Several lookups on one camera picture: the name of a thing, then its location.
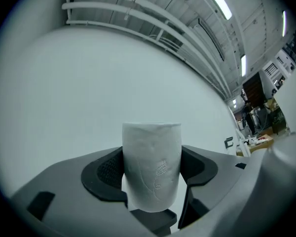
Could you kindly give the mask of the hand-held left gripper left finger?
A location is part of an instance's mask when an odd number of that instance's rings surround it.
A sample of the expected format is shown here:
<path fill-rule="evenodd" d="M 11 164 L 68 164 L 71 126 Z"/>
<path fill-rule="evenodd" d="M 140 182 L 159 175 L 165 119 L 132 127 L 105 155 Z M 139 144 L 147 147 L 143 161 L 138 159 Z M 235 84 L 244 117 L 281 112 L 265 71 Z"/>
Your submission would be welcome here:
<path fill-rule="evenodd" d="M 121 148 L 55 163 L 22 186 L 12 204 L 45 237 L 150 237 L 128 210 Z"/>

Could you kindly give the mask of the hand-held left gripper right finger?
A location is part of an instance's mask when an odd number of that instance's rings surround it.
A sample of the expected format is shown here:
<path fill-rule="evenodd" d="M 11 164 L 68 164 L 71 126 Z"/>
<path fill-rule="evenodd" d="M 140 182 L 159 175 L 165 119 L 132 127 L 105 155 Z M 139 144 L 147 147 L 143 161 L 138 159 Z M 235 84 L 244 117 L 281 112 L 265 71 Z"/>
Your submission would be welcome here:
<path fill-rule="evenodd" d="M 249 158 L 182 147 L 186 193 L 180 231 L 252 231 L 260 205 L 253 200 L 266 150 Z"/>

